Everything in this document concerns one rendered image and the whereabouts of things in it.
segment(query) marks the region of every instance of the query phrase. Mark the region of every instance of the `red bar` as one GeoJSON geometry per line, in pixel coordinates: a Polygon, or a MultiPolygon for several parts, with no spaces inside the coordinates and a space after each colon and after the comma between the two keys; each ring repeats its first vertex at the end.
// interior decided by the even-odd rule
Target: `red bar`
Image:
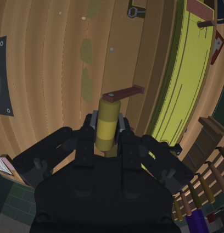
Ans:
{"type": "Polygon", "coordinates": [[[115,101],[119,101],[121,99],[133,96],[135,94],[139,94],[139,93],[143,94],[143,92],[144,92],[144,87],[133,85],[133,87],[130,88],[103,94],[102,99],[114,103],[115,101]]]}

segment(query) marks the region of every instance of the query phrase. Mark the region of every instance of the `tiled floor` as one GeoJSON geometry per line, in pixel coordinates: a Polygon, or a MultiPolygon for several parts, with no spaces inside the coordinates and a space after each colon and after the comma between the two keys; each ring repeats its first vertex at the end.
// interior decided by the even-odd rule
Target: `tiled floor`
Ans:
{"type": "Polygon", "coordinates": [[[36,215],[32,188],[14,183],[0,215],[0,233],[29,233],[36,215]]]}

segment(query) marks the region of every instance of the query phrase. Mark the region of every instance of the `green tiled wall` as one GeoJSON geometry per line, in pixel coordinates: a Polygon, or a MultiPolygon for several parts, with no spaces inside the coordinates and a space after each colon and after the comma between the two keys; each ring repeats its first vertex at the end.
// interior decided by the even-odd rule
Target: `green tiled wall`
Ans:
{"type": "Polygon", "coordinates": [[[36,215],[34,194],[32,188],[14,183],[1,213],[31,226],[36,215]]]}

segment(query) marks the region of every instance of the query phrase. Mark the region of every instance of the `yellow-green panel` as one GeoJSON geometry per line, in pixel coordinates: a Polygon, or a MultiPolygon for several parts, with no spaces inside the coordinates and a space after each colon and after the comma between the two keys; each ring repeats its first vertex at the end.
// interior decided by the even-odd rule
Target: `yellow-green panel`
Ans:
{"type": "Polygon", "coordinates": [[[197,27],[197,21],[205,20],[189,14],[186,3],[177,1],[165,75],[145,133],[157,141],[168,140],[169,146],[176,144],[196,102],[213,35],[213,27],[197,27]]]}

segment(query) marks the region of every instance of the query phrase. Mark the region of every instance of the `paper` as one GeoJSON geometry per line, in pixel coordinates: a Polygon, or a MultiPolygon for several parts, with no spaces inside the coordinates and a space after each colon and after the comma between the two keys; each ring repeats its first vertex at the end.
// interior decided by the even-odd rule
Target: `paper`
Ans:
{"type": "Polygon", "coordinates": [[[4,162],[1,160],[0,158],[0,171],[4,171],[10,175],[13,175],[13,173],[11,173],[11,171],[6,167],[6,165],[4,164],[4,162]]]}

